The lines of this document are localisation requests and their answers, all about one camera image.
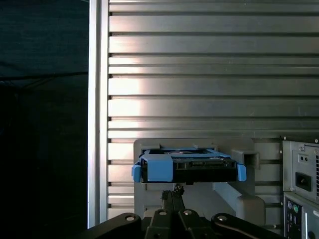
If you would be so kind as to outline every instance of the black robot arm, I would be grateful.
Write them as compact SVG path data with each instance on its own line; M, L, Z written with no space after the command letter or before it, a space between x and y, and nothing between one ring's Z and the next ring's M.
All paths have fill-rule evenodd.
M123 213L76 236L76 239L283 239L284 237L229 214L207 220L186 209L183 188L163 191L162 209L141 219Z

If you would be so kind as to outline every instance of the blue plastic tab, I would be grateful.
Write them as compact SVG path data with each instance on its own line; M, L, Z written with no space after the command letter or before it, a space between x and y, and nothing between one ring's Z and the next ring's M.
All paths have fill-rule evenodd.
M245 182L247 180L246 166L244 164L237 164L238 181Z
M167 154L160 157L155 154L148 155L148 181L149 182L172 182L173 160Z
M136 183L140 183L141 182L141 171L142 167L138 164L133 165L132 167L132 177L133 177L133 181Z

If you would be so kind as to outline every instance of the screw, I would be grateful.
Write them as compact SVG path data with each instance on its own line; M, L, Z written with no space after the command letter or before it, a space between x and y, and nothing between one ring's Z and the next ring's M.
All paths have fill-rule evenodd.
M131 217L131 216L128 216L127 218L126 218L126 221L134 221L134 217Z
M191 215L191 211L190 210L186 210L186 211L184 211L184 214L185 215Z
M225 217L225 216L218 216L217 219L223 222L223 221L226 221L226 220L227 220L227 217Z

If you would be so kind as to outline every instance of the horizontal metal slat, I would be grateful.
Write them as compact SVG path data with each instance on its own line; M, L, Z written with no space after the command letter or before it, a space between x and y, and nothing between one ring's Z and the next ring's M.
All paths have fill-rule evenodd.
M282 165L280 164L262 164L260 169L255 170L256 182L278 182L282 181Z
M318 117L312 100L109 100L109 117Z
M127 67L110 66L110 74L181 74L181 75L319 75L319 66L208 66L208 65L189 65L189 66L165 66L165 67Z
M318 33L318 16L111 16L110 32Z
M108 182L133 182L131 165L108 165Z
M112 194L134 194L134 187L109 186L108 193L109 193L109 195L112 195Z
M194 2L194 0L109 0L109 3L164 3L164 2ZM220 0L196 0L196 3L202 2L216 2L220 3ZM224 3L247 3L247 0L224 0ZM250 0L249 3L274 3L273 0ZM292 3L319 3L319 0L277 0L275 4L292 4Z
M140 3L110 4L111 12L227 12L227 13L318 13L318 4L268 4L268 3L221 3L221 2L181 2L181 3Z
M108 219L114 218L122 213L134 213L134 208L108 208Z
M192 120L178 120L178 119L140 119L130 121L129 119L109 121L108 129L243 129L243 130L255 130L255 129L312 129L318 126L319 119L192 119ZM116 154L117 151L113 150L113 147L109 147L109 154ZM264 150L263 147L256 146L256 151L260 152L263 159L279 159L276 149L272 151ZM123 153L125 159L129 159L126 148ZM112 156L112 159L120 158L123 156Z
M240 56L202 56L202 55L192 55L192 56L162 56L162 55L152 55L152 56L123 56L115 55L109 58L109 64L111 66L134 66L134 65L214 65L214 64L224 64L224 65L263 65L263 66L318 66L319 57L298 57L298 56L259 56L259 57L240 57Z
M112 164L112 165L132 165L132 164L133 164L133 159L128 159L128 160L120 160L120 159L111 160L111 161L109 161L109 164Z
M110 53L319 53L319 37L111 36L109 45Z
M109 143L108 160L132 160L133 144L132 143Z
M141 74L144 68L136 69ZM261 70L271 71L269 67ZM319 84L315 78L110 78L109 95L319 96Z
M109 195L109 204L134 204L134 195Z
M111 139L138 139L138 138L214 138L214 137L251 137L251 138L278 138L282 135L298 135L300 137L316 137L319 129L309 130L110 130Z

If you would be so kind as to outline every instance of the metal slatted wall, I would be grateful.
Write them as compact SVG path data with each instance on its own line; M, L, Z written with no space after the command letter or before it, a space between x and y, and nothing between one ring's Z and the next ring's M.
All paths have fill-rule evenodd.
M319 4L270 2L91 1L101 29L89 226L133 212L138 138L263 138L256 193L278 212L280 144L262 145L319 134ZM281 223L269 215L268 225Z

